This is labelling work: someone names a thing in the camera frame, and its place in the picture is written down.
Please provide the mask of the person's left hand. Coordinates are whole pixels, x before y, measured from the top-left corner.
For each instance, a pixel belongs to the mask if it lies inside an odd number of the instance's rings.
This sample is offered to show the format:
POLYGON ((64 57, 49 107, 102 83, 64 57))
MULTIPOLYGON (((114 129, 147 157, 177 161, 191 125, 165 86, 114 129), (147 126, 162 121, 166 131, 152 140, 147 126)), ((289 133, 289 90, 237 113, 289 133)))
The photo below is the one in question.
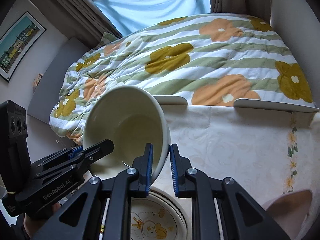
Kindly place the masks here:
POLYGON ((30 218, 27 214, 24 215, 23 226, 27 235, 32 238, 33 235, 52 217, 54 213, 61 207, 59 202, 55 203, 49 209, 44 210, 44 213, 37 217, 30 218))

